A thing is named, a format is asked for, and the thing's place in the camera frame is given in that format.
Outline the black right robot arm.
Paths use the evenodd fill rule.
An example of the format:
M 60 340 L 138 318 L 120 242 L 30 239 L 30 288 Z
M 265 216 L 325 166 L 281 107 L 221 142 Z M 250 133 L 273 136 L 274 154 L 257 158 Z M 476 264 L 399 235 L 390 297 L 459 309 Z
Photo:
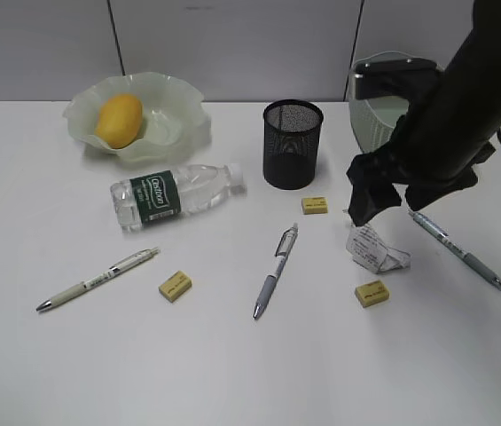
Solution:
M 424 59 L 354 68 L 357 80 L 371 86 L 356 98 L 393 94 L 409 103 L 388 142 L 348 168 L 355 225 L 403 202 L 420 210 L 477 184 L 473 166 L 489 158 L 489 140 L 501 127 L 501 1 L 474 2 L 472 18 L 444 70 Z

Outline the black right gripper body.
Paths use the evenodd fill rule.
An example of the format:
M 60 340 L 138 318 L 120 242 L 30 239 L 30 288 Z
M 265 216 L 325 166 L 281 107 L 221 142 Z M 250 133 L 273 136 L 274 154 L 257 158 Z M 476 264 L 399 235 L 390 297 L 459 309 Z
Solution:
M 493 153 L 489 139 L 496 130 L 494 114 L 407 114 L 384 146 L 353 159 L 347 176 L 352 186 L 387 181 L 406 201 L 411 183 L 450 181 L 488 160 Z

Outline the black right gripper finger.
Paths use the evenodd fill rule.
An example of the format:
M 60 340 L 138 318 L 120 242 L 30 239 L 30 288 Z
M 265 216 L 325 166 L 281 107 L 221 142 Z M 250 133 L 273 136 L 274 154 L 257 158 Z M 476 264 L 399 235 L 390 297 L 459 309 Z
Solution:
M 478 177 L 473 170 L 463 170 L 450 181 L 416 181 L 407 186 L 404 198 L 413 211 L 420 211 L 442 197 L 473 187 Z
M 402 199 L 391 183 L 361 182 L 353 184 L 348 214 L 355 226 L 363 226 L 382 211 L 401 204 Z

